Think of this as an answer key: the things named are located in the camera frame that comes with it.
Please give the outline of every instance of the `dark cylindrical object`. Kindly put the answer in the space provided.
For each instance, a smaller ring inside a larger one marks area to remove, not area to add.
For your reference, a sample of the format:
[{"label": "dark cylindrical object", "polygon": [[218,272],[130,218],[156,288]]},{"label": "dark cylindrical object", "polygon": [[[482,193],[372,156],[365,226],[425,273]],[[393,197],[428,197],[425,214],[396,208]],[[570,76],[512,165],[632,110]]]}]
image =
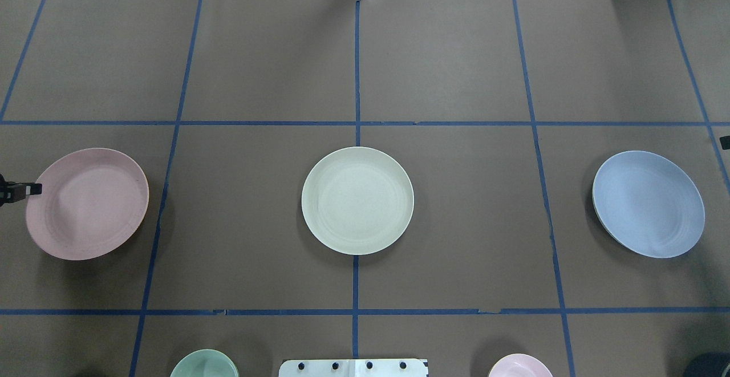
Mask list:
[{"label": "dark cylindrical object", "polygon": [[730,353],[705,353],[689,363],[684,377],[728,377],[729,372]]}]

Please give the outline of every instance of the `green bowl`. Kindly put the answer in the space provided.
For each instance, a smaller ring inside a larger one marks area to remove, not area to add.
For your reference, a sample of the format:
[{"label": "green bowl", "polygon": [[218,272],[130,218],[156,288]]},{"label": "green bowl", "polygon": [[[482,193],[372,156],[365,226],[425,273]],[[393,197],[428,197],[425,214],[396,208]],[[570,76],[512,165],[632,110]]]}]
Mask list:
[{"label": "green bowl", "polygon": [[226,354],[205,349],[185,356],[170,377],[238,377],[238,370]]}]

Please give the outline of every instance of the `white plate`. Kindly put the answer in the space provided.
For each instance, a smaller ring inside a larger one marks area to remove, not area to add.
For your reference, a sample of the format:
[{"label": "white plate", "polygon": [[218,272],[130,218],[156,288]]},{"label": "white plate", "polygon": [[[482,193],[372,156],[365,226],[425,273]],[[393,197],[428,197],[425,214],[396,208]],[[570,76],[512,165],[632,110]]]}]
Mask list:
[{"label": "white plate", "polygon": [[677,257],[699,241],[704,205],[676,164],[650,152],[612,156],[595,174],[595,212],[620,244],[644,256]]},{"label": "white plate", "polygon": [[527,354],[509,354],[496,362],[488,377],[553,377],[539,359]]},{"label": "white plate", "polygon": [[372,148],[344,148],[325,156],[307,176],[302,213],[312,234],[330,249],[375,253],[408,227],[413,186],[391,156]]}]

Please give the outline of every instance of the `white metal bracket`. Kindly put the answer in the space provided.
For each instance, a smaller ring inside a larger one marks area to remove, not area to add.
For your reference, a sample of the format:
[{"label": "white metal bracket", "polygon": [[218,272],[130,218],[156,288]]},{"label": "white metal bracket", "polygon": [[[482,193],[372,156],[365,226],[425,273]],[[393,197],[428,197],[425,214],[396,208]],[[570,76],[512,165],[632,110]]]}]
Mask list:
[{"label": "white metal bracket", "polygon": [[279,377],[428,377],[428,360],[334,359],[288,360]]}]

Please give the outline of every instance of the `gray tabletop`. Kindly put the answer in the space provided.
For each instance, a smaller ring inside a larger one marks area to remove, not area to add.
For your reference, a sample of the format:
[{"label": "gray tabletop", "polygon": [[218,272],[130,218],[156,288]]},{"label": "gray tabletop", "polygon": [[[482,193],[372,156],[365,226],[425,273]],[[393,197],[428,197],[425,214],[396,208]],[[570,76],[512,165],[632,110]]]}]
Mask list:
[{"label": "gray tabletop", "polygon": [[[151,200],[119,249],[42,252],[0,210],[0,375],[169,375],[216,348],[419,357],[486,376],[680,376],[730,348],[730,0],[0,0],[0,172],[127,153]],[[327,249],[299,197],[353,145],[407,170],[390,248]],[[694,249],[602,229],[600,164],[653,151],[704,200]]]}]

